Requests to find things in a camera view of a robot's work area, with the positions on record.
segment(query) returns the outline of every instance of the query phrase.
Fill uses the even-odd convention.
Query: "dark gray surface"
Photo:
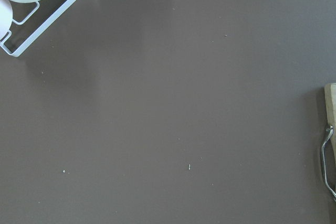
[[[0,223],[332,223],[335,31],[336,0],[78,0],[0,52]]]

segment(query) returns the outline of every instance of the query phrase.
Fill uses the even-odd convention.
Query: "white wire rack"
[[[66,9],[68,9],[76,0],[66,0],[62,5],[56,9],[27,39],[25,39],[22,44],[20,44],[15,50],[11,51],[5,46],[5,42],[11,37],[12,31],[9,30],[6,36],[0,40],[0,47],[9,55],[14,57],[19,57],[37,38],[40,36]],[[27,20],[29,20],[34,13],[36,13],[40,8],[40,3],[35,2],[35,8],[21,21],[13,19],[13,23],[21,26]]]

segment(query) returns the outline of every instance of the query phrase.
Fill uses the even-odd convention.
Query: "metal bracket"
[[[23,25],[40,8],[40,3],[38,1],[36,1],[35,4],[35,8],[22,21],[16,21],[15,19],[13,19],[13,23],[19,26]]]
[[[328,125],[327,128],[325,129],[325,136],[322,142],[321,146],[321,168],[322,168],[322,176],[323,176],[323,181],[327,187],[327,189],[330,191],[330,193],[333,196],[333,200],[336,201],[336,192],[330,187],[328,183],[328,178],[327,178],[327,164],[326,164],[326,155],[324,152],[325,146],[327,145],[328,141],[330,140],[332,134],[334,133],[333,126]]]
[[[6,36],[0,39],[0,46],[2,46],[10,38],[11,35],[12,35],[12,31],[8,30]]]

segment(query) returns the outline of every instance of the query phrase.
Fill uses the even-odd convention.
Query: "wooden handle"
[[[330,83],[324,87],[325,105],[327,107],[328,124],[336,129],[336,83]],[[331,136],[331,144],[336,158],[336,133]]]

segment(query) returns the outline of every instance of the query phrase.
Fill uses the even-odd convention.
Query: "metal handle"
[[[328,125],[326,130],[325,130],[325,137],[321,146],[321,166],[322,166],[322,176],[323,176],[323,181],[328,188],[328,190],[331,192],[333,196],[333,200],[336,201],[336,192],[330,187],[328,183],[328,178],[327,178],[327,164],[326,164],[326,155],[324,153],[324,149],[328,141],[330,140],[332,134],[334,133],[333,126]]]

